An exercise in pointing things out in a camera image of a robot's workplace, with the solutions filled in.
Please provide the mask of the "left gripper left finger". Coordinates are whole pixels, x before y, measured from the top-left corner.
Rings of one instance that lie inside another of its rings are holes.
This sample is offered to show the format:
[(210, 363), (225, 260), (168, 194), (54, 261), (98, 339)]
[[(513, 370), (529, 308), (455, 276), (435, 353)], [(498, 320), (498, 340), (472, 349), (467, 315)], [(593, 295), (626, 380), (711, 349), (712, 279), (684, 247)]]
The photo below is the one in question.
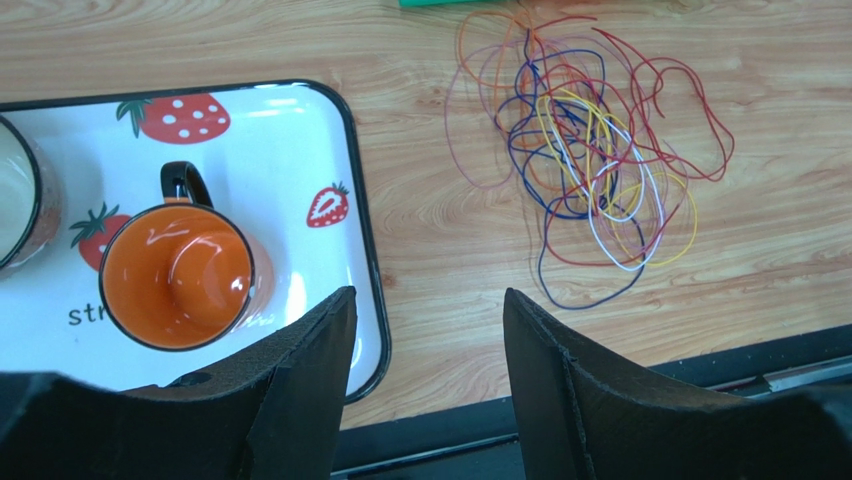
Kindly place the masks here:
[(335, 291), (295, 323), (170, 386), (109, 392), (1, 377), (5, 479), (327, 479), (357, 323)]

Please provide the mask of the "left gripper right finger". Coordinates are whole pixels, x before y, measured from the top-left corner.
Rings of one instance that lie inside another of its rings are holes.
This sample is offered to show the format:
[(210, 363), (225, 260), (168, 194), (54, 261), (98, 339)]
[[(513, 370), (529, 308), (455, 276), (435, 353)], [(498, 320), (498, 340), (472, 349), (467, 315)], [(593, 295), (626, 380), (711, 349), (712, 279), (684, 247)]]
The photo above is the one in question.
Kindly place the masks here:
[(530, 479), (847, 479), (851, 391), (750, 400), (638, 365), (508, 289), (511, 396)]

